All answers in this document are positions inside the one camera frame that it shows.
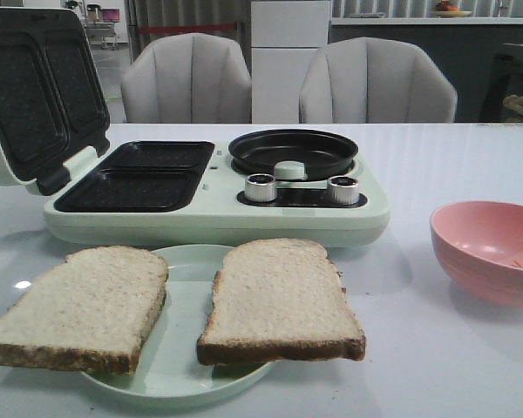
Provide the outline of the white bread slice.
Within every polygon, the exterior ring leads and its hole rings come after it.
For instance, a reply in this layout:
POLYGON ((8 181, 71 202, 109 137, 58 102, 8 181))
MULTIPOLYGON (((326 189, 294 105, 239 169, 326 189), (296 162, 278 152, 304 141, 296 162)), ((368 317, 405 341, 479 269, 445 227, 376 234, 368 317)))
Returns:
POLYGON ((308 239, 258 239, 224 257, 196 343, 204 365, 360 361, 366 338, 327 250, 308 239))
POLYGON ((68 255, 0 316, 0 366, 134 374, 167 278, 167 261, 145 249, 68 255))

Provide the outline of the pink plastic bowl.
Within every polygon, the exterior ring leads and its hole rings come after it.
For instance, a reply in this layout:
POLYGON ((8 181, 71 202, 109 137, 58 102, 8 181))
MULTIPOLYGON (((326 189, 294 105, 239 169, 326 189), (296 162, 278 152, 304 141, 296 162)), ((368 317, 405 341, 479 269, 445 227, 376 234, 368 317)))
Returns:
POLYGON ((438 263, 483 300, 523 308, 523 205, 468 200, 443 205, 430 217, 438 263))

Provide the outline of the mint green sandwich maker lid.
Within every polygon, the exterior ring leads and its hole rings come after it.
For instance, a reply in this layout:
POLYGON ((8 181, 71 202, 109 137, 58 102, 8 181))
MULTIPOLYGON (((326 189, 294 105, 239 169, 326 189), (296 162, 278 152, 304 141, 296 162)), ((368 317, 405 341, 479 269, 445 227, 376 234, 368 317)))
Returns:
POLYGON ((61 190, 71 180, 67 160, 108 149, 109 124, 77 15, 0 7, 0 185, 61 190))

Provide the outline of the mint green breakfast maker base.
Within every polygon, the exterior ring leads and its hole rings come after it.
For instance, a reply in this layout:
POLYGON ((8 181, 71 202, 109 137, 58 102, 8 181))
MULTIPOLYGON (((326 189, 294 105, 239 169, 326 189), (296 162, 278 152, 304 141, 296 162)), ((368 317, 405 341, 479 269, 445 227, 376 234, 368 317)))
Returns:
POLYGON ((135 141, 82 169, 44 205, 44 219, 58 238, 90 245, 236 246, 280 237, 369 244, 387 226, 390 205, 362 158, 348 176, 359 193, 349 206, 331 200, 325 181, 281 183, 274 201, 250 203, 226 143, 135 141))

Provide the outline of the left silver control knob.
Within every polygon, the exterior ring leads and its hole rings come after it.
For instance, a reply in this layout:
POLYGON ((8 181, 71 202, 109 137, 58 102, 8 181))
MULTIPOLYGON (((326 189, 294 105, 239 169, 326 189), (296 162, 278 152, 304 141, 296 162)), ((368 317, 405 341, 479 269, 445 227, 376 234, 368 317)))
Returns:
POLYGON ((267 173, 250 174, 245 179, 244 196, 250 202, 268 203, 277 197, 275 177, 267 173))

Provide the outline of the silver control knob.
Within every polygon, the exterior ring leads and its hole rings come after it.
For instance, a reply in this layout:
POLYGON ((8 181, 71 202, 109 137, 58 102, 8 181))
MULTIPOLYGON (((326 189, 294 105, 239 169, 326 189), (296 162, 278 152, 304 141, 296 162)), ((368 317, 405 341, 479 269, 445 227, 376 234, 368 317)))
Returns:
POLYGON ((277 197, 275 177, 267 173, 250 174, 245 179, 244 196, 250 202, 268 203, 277 197))
POLYGON ((351 206, 359 200, 359 182, 349 176, 333 176, 327 180, 328 200, 334 204, 351 206))

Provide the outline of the round black frying pan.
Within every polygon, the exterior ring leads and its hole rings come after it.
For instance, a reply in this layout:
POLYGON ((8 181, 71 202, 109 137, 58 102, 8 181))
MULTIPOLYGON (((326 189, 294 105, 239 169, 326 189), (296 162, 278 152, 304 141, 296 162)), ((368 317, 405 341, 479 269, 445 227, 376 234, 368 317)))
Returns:
POLYGON ((272 174, 282 161, 304 164, 308 181, 345 174, 354 165, 358 145, 342 135, 310 129, 254 131, 228 145, 233 167, 244 174, 272 174))

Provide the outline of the right silver control knob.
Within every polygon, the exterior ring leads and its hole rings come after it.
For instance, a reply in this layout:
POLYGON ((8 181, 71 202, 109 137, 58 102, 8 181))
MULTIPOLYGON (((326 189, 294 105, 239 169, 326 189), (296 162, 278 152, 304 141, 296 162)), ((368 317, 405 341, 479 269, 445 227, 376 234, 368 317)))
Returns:
POLYGON ((327 180, 328 200, 334 204, 351 206, 359 200, 359 182, 349 176, 333 176, 327 180))

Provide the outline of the left grey upholstered chair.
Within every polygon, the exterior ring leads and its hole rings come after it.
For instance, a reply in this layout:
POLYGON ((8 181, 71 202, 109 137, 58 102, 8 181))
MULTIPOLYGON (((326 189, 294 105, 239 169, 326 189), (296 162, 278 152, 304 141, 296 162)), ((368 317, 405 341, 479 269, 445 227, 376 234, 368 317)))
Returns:
POLYGON ((251 91, 240 45, 202 33, 151 42, 121 81, 134 124, 248 124, 251 91))

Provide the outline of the grey upholstered chair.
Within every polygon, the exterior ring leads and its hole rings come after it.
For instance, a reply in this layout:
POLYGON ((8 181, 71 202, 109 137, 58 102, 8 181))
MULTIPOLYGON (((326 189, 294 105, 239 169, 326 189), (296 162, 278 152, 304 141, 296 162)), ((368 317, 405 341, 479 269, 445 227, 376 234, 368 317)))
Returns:
POLYGON ((202 33, 151 42, 121 81, 134 124, 248 124, 251 91, 240 45, 202 33))
POLYGON ((414 44, 357 37, 320 48, 299 94, 305 124, 451 123, 458 95, 414 44))

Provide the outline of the right grey upholstered chair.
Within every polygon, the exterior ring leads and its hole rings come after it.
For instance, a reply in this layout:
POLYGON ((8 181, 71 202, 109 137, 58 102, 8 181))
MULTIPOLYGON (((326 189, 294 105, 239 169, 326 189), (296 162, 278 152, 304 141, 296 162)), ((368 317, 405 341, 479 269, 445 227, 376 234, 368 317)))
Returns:
POLYGON ((299 94, 305 124, 451 123, 458 95, 414 44, 357 37, 320 48, 299 94))

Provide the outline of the white refrigerator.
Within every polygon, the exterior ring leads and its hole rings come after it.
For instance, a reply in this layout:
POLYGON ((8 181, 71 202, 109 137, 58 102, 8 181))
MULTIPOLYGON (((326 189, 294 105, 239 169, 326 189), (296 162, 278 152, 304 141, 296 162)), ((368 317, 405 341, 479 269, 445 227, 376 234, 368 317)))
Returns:
POLYGON ((311 58, 328 43, 329 1, 251 3, 252 120, 296 124, 311 58))

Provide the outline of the mint green round plate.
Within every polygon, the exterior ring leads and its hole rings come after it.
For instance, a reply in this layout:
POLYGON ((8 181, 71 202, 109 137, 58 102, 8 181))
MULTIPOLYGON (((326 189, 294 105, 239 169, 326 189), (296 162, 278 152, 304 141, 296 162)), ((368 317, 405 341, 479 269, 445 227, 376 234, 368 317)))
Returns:
POLYGON ((142 348, 136 372, 85 374, 107 394, 145 406, 185 408, 240 393, 263 378, 272 363, 204 366, 196 341, 212 308, 212 283, 231 250, 221 245, 184 245, 156 253, 168 262, 166 302, 142 348))

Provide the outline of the dark grey kitchen counter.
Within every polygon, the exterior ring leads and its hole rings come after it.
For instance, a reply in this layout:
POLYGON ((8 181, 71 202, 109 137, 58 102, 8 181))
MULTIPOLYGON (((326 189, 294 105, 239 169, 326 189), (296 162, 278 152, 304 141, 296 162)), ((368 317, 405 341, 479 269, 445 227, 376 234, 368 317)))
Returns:
POLYGON ((455 120, 478 122, 495 54, 504 44, 523 44, 523 17, 333 18, 331 43, 378 37, 423 49, 458 93, 455 120))

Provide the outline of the fruit plate on counter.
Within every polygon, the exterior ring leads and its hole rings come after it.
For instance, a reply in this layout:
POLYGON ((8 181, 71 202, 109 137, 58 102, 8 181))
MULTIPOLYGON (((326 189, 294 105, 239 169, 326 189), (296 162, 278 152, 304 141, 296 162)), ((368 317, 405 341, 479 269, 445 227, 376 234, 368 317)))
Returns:
POLYGON ((431 10, 431 15, 440 18, 469 17, 469 10, 461 10, 457 5, 448 0, 438 1, 431 10))

